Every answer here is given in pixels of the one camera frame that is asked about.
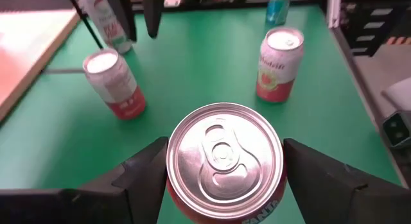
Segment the white and red can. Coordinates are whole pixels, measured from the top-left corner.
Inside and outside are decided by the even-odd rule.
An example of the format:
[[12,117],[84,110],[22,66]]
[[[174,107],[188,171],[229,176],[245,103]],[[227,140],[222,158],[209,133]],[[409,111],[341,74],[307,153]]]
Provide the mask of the white and red can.
[[107,0],[79,0],[79,3],[109,47],[121,54],[126,53],[131,48],[132,41],[128,39]]
[[263,221],[284,194],[281,142],[256,111],[233,103],[195,110],[174,129],[167,149],[167,188],[199,224]]
[[120,119],[138,116],[146,100],[125,59],[108,48],[87,57],[83,63],[87,80]]
[[304,55],[304,37],[293,28],[268,31],[261,44],[256,92],[270,102],[288,99]]

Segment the can lid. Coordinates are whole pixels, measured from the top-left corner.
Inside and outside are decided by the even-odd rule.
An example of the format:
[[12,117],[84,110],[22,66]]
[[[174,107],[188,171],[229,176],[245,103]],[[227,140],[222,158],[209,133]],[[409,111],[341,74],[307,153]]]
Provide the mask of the can lid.
[[260,209],[279,185],[281,142],[257,112],[233,103],[195,110],[174,129],[167,151],[170,183],[194,211],[231,220]]
[[274,28],[267,33],[266,40],[271,48],[288,51],[299,47],[304,37],[293,28]]
[[102,73],[116,64],[118,54],[113,49],[103,49],[85,59],[83,68],[88,73]]

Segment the blue can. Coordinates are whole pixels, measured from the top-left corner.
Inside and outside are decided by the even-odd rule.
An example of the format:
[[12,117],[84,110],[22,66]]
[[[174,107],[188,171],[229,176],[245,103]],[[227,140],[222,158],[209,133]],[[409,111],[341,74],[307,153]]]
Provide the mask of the blue can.
[[274,26],[283,25],[289,7],[290,0],[268,0],[266,21]]

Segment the wooden board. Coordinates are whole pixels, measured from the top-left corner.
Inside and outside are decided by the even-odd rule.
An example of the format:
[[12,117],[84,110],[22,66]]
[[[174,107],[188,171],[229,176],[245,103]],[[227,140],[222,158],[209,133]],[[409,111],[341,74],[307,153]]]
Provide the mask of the wooden board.
[[0,13],[0,120],[78,21],[75,10]]

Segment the green table surface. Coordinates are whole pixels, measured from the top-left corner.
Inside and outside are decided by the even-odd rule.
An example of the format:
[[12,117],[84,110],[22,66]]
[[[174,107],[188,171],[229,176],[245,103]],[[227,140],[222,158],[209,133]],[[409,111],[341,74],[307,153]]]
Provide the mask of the green table surface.
[[[271,104],[255,94],[264,9],[167,13],[152,40],[136,15],[138,42],[125,58],[148,106],[120,121],[78,74],[42,74],[0,131],[0,188],[78,187],[108,171],[203,105],[228,101],[268,119],[281,138],[292,137],[322,153],[399,184],[337,42],[322,12],[292,7],[286,25],[305,36],[305,55],[290,99]],[[80,23],[49,68],[81,68],[97,51]],[[168,192],[159,223],[190,221]],[[289,188],[264,223],[304,223]]]

